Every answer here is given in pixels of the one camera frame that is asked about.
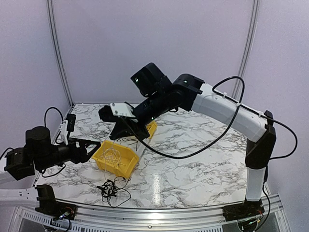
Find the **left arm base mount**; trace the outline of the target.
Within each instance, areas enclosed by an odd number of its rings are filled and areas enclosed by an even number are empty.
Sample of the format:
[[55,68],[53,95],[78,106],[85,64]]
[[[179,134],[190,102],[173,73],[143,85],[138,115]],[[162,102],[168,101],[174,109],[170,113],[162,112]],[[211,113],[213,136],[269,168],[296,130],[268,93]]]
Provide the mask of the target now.
[[74,204],[63,202],[39,202],[39,207],[35,211],[49,216],[53,216],[54,220],[69,219],[74,220],[77,206]]

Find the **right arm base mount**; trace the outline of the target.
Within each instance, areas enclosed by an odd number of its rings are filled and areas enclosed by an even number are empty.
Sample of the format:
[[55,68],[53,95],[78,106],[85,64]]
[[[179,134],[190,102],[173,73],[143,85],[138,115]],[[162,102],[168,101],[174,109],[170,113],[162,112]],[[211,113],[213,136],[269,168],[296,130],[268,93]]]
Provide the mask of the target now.
[[226,221],[240,220],[261,215],[265,212],[261,203],[243,202],[223,207],[223,216]]

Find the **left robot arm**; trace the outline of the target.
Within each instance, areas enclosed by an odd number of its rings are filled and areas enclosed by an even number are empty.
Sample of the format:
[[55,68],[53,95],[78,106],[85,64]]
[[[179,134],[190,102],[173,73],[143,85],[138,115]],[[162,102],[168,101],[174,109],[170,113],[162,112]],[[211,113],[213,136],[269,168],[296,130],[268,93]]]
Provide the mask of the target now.
[[[6,166],[14,180],[21,180],[32,176],[38,171],[44,174],[48,168],[66,167],[66,162],[73,164],[87,163],[100,148],[99,141],[70,138],[74,130],[75,115],[68,114],[61,125],[62,142],[51,143],[50,131],[46,126],[37,126],[26,131],[26,144],[6,154]],[[8,206],[22,206],[42,201],[42,207],[51,215],[61,211],[61,204],[56,201],[54,191],[50,185],[36,185],[34,189],[1,189],[0,204]]]

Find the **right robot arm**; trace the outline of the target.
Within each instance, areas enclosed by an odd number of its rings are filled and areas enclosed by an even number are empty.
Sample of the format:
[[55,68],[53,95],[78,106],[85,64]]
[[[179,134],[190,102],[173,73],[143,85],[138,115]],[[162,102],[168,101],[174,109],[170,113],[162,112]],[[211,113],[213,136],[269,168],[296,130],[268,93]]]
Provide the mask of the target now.
[[274,127],[277,121],[273,114],[256,111],[191,74],[182,74],[175,81],[170,81],[153,63],[141,68],[131,80],[144,101],[136,107],[128,103],[109,105],[116,121],[111,139],[116,140],[128,131],[143,141],[148,136],[146,125],[172,110],[184,109],[209,116],[247,139],[247,187],[245,202],[240,204],[239,212],[248,217],[256,211],[277,139]]

